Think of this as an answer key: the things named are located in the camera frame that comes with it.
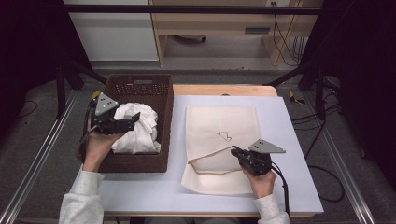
gray floor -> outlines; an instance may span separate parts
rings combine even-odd
[[[259,37],[209,37],[205,43],[171,38],[163,67],[152,63],[137,63],[132,67],[126,66],[120,69],[113,65],[98,66],[97,72],[105,77],[114,73],[165,73],[172,74],[175,83],[262,84],[274,80],[292,68],[283,63],[278,67],[271,66]],[[298,91],[296,83],[299,78],[288,80],[276,88],[278,95],[285,98],[292,119],[312,114],[308,104],[300,105],[289,101],[290,91],[294,92],[296,99],[308,101],[314,96],[312,91]],[[87,84],[82,91],[78,91],[76,103],[21,207],[19,220],[27,217],[57,219],[59,216],[62,197],[73,184],[80,165],[75,153],[81,136],[85,107],[92,91],[103,87],[88,77],[84,77],[84,80]],[[10,130],[9,137],[0,145],[2,170],[0,179],[3,183],[0,186],[0,209],[2,211],[6,209],[17,191],[55,121],[57,108],[55,83],[50,82],[32,89],[27,100],[37,103],[36,110],[18,119]],[[329,96],[327,102],[326,106],[331,106],[337,103],[337,99]],[[21,114],[33,108],[33,103],[26,103]],[[304,152],[315,138],[318,132],[317,126],[315,120],[295,125]],[[358,144],[343,115],[333,111],[327,117],[325,128],[331,134],[332,140],[346,162],[375,222],[396,223],[396,194],[382,176],[376,163],[361,158]],[[324,140],[324,136],[321,135],[307,163],[323,167],[338,176],[337,169],[329,156],[329,147]],[[341,188],[332,176],[318,169],[311,169],[311,174],[321,196],[336,199],[340,195]],[[361,223],[350,199],[351,195],[346,195],[339,203],[322,200],[325,211],[323,214],[311,218],[292,218],[291,223]]]

folded cloth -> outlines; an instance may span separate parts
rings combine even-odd
[[[231,149],[248,148],[259,138],[254,106],[188,105],[182,186],[204,194],[251,193]]]
[[[112,148],[114,153],[159,153],[161,144],[157,139],[157,113],[148,105],[128,103],[120,105],[115,119],[130,119],[140,112],[140,119],[134,124],[134,130],[117,140]]]

human hand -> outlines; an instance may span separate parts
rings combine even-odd
[[[269,171],[265,175],[254,176],[243,167],[242,171],[250,181],[251,189],[256,198],[262,198],[273,193],[276,179],[276,174],[274,172]]]
[[[87,137],[86,155],[82,170],[98,172],[99,166],[110,151],[111,146],[124,135],[125,133],[106,135],[98,132],[91,132]]]

white cloth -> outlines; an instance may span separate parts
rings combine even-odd
[[[181,184],[204,194],[251,193],[232,146],[248,148],[260,138],[256,108],[188,105],[187,160]]]
[[[98,195],[103,178],[103,175],[97,173],[81,171],[75,186],[64,195],[59,223],[103,223],[102,197]],[[261,215],[259,224],[289,223],[288,214],[279,209],[274,195],[257,199],[254,202]]]
[[[115,119],[130,119],[140,112],[140,119],[134,124],[134,130],[117,140],[112,148],[114,153],[159,153],[161,144],[157,139],[157,113],[148,105],[128,103],[120,105]]]

brown basket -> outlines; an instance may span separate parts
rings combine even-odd
[[[164,173],[167,169],[174,92],[169,75],[112,75],[104,94],[120,104],[149,105],[158,114],[159,154],[114,154],[103,160],[101,173]]]

